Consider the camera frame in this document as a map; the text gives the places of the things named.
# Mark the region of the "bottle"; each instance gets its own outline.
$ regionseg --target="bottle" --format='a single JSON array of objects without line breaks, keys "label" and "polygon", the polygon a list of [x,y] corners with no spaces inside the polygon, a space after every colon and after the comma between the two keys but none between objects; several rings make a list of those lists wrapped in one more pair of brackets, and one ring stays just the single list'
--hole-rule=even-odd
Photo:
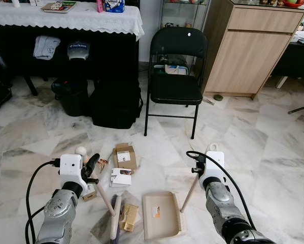
[{"label": "bottle", "polygon": [[19,0],[12,0],[12,3],[13,3],[13,6],[14,6],[15,8],[19,8],[19,7],[20,7],[20,2],[19,2]]}]

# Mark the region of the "cabinet door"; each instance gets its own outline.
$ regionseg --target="cabinet door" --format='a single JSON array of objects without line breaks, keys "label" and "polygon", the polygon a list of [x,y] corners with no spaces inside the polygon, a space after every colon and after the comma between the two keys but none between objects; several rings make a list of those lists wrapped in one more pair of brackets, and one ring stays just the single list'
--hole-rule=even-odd
[{"label": "cabinet door", "polygon": [[289,39],[285,34],[228,31],[205,91],[256,94]]}]

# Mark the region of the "trash bin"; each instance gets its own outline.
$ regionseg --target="trash bin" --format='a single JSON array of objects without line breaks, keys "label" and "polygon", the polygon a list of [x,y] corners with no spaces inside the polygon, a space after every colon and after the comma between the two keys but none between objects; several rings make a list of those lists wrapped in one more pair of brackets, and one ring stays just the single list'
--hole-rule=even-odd
[{"label": "trash bin", "polygon": [[51,85],[55,99],[59,100],[69,116],[88,116],[87,80],[77,78],[58,78]]}]

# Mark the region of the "tissue pack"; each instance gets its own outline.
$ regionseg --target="tissue pack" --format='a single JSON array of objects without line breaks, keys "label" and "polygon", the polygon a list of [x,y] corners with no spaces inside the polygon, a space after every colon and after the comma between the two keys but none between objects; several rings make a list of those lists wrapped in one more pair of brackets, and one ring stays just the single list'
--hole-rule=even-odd
[{"label": "tissue pack", "polygon": [[125,11],[125,0],[105,0],[106,12],[122,13]]}]

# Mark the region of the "chair seat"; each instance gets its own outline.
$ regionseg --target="chair seat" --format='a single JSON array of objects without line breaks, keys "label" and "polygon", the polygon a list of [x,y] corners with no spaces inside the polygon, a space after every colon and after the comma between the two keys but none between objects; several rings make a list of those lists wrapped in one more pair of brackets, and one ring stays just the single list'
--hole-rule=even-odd
[{"label": "chair seat", "polygon": [[153,74],[151,100],[164,104],[198,105],[202,101],[202,94],[193,76]]}]

